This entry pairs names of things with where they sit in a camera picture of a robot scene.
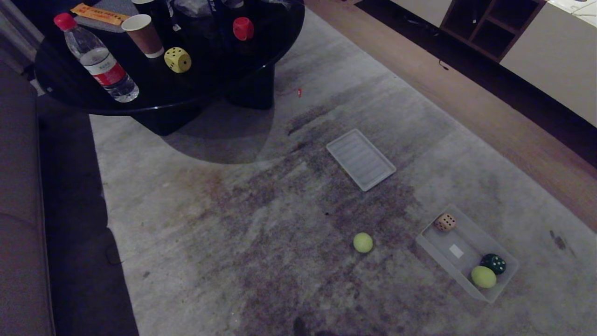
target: water bottle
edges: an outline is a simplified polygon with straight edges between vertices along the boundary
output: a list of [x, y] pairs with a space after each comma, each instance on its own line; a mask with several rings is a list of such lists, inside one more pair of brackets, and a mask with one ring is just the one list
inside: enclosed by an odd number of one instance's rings
[[64, 32], [66, 45], [79, 62], [117, 102], [139, 95], [139, 88], [97, 36], [79, 27], [69, 13], [58, 14], [54, 23]]

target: white tray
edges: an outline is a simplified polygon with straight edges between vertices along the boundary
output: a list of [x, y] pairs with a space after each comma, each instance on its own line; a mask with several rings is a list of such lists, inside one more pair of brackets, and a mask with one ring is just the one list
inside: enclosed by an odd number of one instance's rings
[[[448, 232], [441, 232], [435, 228], [433, 222], [437, 217], [446, 212], [456, 219], [456, 228]], [[470, 296], [493, 303], [510, 282], [516, 271], [518, 271], [518, 260], [479, 228], [455, 205], [449, 205], [437, 217], [417, 236], [417, 243]], [[470, 280], [470, 272], [475, 266], [479, 265], [481, 258], [488, 253], [494, 253], [502, 257], [506, 262], [506, 271], [497, 276], [497, 283], [492, 288], [479, 288]]]
[[396, 167], [357, 129], [326, 148], [363, 191], [396, 172]]

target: wooden floor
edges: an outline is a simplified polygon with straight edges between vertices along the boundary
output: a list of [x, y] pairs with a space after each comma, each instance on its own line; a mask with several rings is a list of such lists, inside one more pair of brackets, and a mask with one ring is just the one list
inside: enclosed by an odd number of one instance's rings
[[597, 169], [527, 117], [354, 3], [304, 0], [309, 9], [490, 144], [597, 231]]

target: coffee table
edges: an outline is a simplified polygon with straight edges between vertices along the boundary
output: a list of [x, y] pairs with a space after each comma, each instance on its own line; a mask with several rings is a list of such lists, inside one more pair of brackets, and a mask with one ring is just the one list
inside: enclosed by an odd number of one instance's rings
[[144, 57], [125, 33], [90, 29], [137, 83], [140, 94], [132, 102], [114, 101], [65, 43], [42, 42], [35, 75], [49, 96], [69, 107], [89, 114], [128, 115], [161, 136], [181, 128], [221, 97], [239, 106], [269, 109], [275, 63], [298, 37], [305, 9], [296, 0], [289, 8], [260, 0], [254, 4], [250, 13], [255, 35], [250, 41], [224, 38], [211, 18], [179, 19], [183, 29], [164, 46], [182, 47], [190, 54], [193, 65], [183, 74], [171, 71], [162, 57]]

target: orange ticket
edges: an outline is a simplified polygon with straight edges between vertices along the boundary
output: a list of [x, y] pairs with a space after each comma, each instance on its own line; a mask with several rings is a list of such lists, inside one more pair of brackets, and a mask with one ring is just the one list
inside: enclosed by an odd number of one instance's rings
[[101, 8], [89, 7], [85, 4], [78, 4], [70, 11], [77, 15], [88, 17], [89, 19], [110, 23], [116, 26], [120, 26], [124, 20], [129, 18], [128, 15], [102, 10]]

